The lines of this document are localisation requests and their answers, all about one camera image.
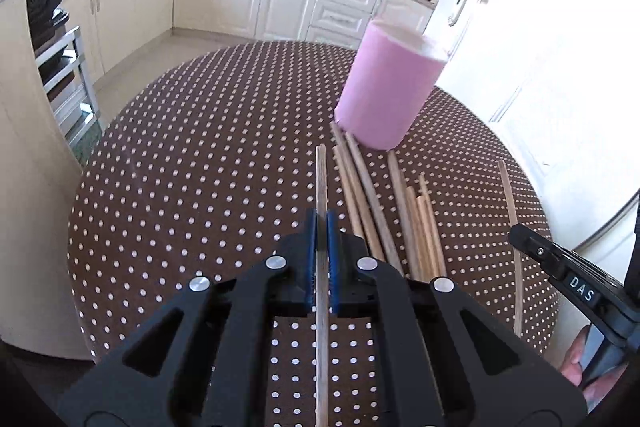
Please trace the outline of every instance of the cabinet handle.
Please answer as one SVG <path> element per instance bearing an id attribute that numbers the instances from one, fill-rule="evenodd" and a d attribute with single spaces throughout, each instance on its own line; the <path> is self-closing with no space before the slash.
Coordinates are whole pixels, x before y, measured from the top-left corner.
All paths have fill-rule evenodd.
<path id="1" fill-rule="evenodd" d="M 378 16 L 378 12 L 380 11 L 380 7 L 382 6 L 382 1 L 381 0 L 377 0 L 376 1 L 376 7 L 373 9 L 373 15 L 372 18 L 375 19 Z"/>

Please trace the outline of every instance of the metal rack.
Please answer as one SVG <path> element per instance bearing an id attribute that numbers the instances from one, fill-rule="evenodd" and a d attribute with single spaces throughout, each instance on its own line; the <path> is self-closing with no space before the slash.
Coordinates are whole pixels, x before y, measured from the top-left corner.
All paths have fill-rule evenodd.
<path id="1" fill-rule="evenodd" d="M 36 66 L 41 67 L 56 54 L 63 52 L 62 59 L 56 71 L 44 81 L 44 91 L 49 94 L 60 82 L 73 71 L 78 72 L 81 84 L 59 108 L 53 111 L 58 125 L 62 124 L 74 111 L 81 111 L 81 118 L 66 133 L 66 141 L 70 147 L 76 146 L 94 123 L 98 123 L 100 131 L 104 132 L 100 124 L 100 108 L 95 98 L 94 88 L 86 74 L 86 58 L 80 26 L 68 31 L 60 40 L 36 57 Z"/>

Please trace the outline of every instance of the finger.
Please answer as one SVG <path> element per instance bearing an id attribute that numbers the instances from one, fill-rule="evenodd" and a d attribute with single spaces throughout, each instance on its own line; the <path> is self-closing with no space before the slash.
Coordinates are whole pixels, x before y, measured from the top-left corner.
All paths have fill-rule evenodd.
<path id="1" fill-rule="evenodd" d="M 600 401 L 609 394 L 609 391 L 613 389 L 616 382 L 620 379 L 625 372 L 627 364 L 615 367 L 602 375 L 598 380 L 590 384 L 584 390 L 584 397 L 590 406 L 595 407 Z"/>

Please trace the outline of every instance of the white wall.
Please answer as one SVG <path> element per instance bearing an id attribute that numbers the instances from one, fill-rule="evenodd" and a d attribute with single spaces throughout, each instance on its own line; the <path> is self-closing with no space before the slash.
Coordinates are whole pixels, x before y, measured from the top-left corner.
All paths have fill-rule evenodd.
<path id="1" fill-rule="evenodd" d="M 81 169 L 35 66 L 26 0 L 0 2 L 0 337 L 89 359 L 66 270 L 67 216 Z"/>

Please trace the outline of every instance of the human hand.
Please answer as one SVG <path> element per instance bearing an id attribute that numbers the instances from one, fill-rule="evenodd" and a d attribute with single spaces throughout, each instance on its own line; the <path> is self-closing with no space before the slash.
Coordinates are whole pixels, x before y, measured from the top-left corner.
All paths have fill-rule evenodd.
<path id="1" fill-rule="evenodd" d="M 585 326 L 580 330 L 578 336 L 575 337 L 574 343 L 566 352 L 562 365 L 560 366 L 560 373 L 569 380 L 575 386 L 579 386 L 582 382 L 582 366 L 580 365 L 580 359 L 584 353 L 584 346 L 587 341 L 587 333 L 589 333 L 589 326 Z M 600 401 L 607 396 L 609 391 L 613 389 L 618 379 L 625 372 L 626 363 L 607 371 L 600 378 L 590 383 L 583 391 L 584 398 L 587 400 L 589 410 L 596 407 Z"/>

